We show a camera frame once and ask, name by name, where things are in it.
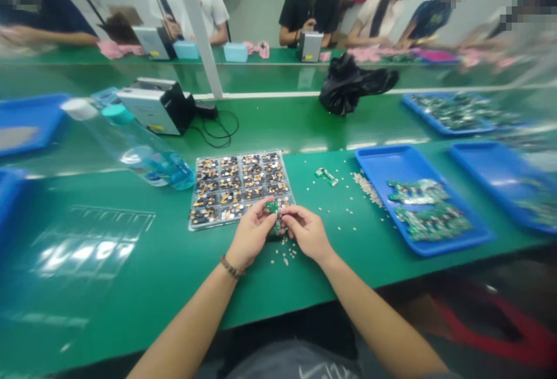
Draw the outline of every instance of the brown bracelet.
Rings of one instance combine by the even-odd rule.
[[[245,275],[245,269],[244,270],[238,270],[238,269],[235,269],[234,267],[230,266],[230,263],[228,263],[226,261],[226,257],[225,257],[224,254],[220,258],[220,264],[222,264],[225,267],[225,269],[228,270],[228,272],[235,279],[239,279],[241,276]]]

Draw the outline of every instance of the gray machine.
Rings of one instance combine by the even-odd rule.
[[[302,63],[317,63],[322,43],[323,34],[314,31],[302,31],[296,51],[298,60]]]
[[[124,106],[155,133],[181,135],[196,114],[196,102],[184,93],[180,83],[140,77],[118,92]]]
[[[162,61],[176,58],[172,41],[164,28],[134,26],[132,29],[150,60]]]

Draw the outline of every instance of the person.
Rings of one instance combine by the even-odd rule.
[[[403,11],[401,0],[366,0],[348,34],[346,46],[391,48],[389,34]]]
[[[16,46],[85,46],[99,40],[70,0],[0,0],[0,38]]]
[[[236,285],[261,252],[267,234],[276,223],[276,214],[265,213],[265,204],[273,200],[273,196],[264,198],[240,219],[221,263],[151,344],[128,378],[182,379],[195,376]],[[299,249],[324,272],[350,320],[394,377],[454,377],[421,335],[334,251],[318,215],[301,206],[289,206],[281,210],[281,225],[288,228],[290,238],[295,239]],[[330,328],[323,325],[318,330]],[[239,361],[226,377],[322,378],[332,377],[325,371],[335,369],[343,372],[342,376],[346,378],[362,377],[357,363],[350,363],[298,337],[256,350]]]
[[[278,23],[281,46],[295,48],[303,31],[323,33],[321,47],[331,42],[338,27],[340,0],[284,0]]]
[[[228,42],[229,14],[223,0],[199,0],[203,23],[213,46]],[[149,0],[151,14],[162,21],[173,39],[194,40],[195,35],[183,0]]]
[[[556,4],[557,0],[518,0],[513,6],[499,8],[474,28],[457,49],[505,51],[511,46],[524,48],[543,42],[547,36],[554,35],[545,32],[549,27],[545,19],[554,13]]]
[[[422,2],[414,12],[396,47],[400,49],[421,45],[434,47],[432,41],[435,39],[435,33],[449,22],[458,1],[460,0],[427,0]]]

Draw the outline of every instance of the navy shirt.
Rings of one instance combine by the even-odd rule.
[[[416,22],[416,28],[414,28],[414,31],[412,31],[408,38],[420,39],[431,37],[439,28],[447,24],[452,12],[453,6],[450,2],[442,0],[422,2],[411,19],[411,22]]]
[[[338,27],[341,0],[285,0],[278,23],[288,28],[288,32],[298,31],[308,19],[317,24],[314,31],[332,34]]]
[[[96,36],[71,0],[0,0],[0,26],[16,25]]]

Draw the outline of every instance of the white bottle cap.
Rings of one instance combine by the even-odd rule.
[[[81,98],[70,99],[60,107],[76,121],[86,121],[99,115],[99,112],[87,100]]]

